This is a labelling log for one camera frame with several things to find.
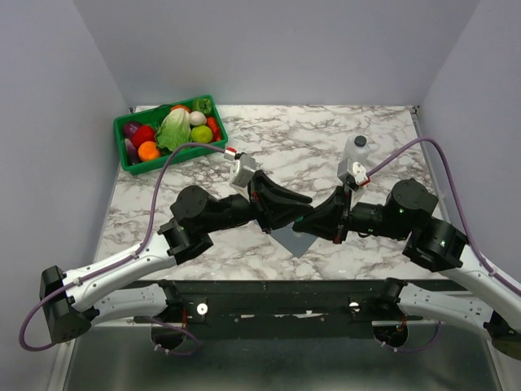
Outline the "green white glue stick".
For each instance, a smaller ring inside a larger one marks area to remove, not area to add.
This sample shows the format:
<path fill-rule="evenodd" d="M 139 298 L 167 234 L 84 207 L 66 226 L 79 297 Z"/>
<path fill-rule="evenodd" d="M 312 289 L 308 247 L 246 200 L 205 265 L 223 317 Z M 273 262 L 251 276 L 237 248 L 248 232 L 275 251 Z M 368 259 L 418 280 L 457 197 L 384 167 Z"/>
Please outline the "green white glue stick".
<path fill-rule="evenodd" d="M 298 217 L 292 225 L 292 230 L 293 230 L 295 237 L 301 237 L 303 235 L 303 232 L 300 229 L 300 223 L 302 222 L 302 220 L 303 220 L 303 217 Z"/>

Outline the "grey envelope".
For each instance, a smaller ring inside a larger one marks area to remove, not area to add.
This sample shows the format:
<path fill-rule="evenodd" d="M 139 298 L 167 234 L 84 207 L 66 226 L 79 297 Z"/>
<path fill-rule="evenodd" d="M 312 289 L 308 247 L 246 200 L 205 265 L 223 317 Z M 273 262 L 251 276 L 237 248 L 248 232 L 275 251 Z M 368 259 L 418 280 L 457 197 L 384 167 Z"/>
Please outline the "grey envelope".
<path fill-rule="evenodd" d="M 302 257 L 317 240 L 314 235 L 295 232 L 292 225 L 271 231 L 269 235 L 297 258 Z"/>

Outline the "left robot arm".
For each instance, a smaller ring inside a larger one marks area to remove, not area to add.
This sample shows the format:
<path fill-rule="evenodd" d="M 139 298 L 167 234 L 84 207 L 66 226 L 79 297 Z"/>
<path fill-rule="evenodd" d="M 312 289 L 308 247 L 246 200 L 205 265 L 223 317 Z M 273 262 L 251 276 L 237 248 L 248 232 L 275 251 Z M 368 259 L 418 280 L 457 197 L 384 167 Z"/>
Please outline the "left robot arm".
<path fill-rule="evenodd" d="M 40 298 L 54 344 L 73 340 L 95 323 L 125 316 L 158 316 L 173 321 L 180 301 L 165 293 L 140 294 L 134 303 L 121 303 L 114 293 L 134 281 L 197 258 L 212 247 L 209 235 L 258 223 L 264 233 L 282 228 L 312 211 L 311 198 L 273 182 L 256 171 L 244 195 L 218 199 L 191 185 L 177 196 L 172 218 L 145 239 L 94 266 L 64 271 L 58 266 L 41 274 Z"/>

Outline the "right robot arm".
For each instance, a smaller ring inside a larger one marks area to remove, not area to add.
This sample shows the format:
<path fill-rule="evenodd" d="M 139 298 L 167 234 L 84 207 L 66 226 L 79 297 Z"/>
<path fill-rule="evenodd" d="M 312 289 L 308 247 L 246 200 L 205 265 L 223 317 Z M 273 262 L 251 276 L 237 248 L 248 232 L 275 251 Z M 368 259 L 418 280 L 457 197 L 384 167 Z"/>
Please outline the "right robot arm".
<path fill-rule="evenodd" d="M 381 319 L 418 316 L 440 320 L 475 332 L 501 353 L 520 358 L 520 299 L 494 281 L 464 233 L 433 217 L 438 203 L 435 195 L 409 179 L 392 188 L 385 204 L 351 201 L 351 193 L 337 187 L 326 201 L 294 224 L 294 231 L 335 244 L 342 243 L 349 232 L 403 240 L 402 253 L 411 262 L 458 283 L 474 296 L 452 297 L 388 278 L 376 297 L 361 303 L 363 311 Z"/>

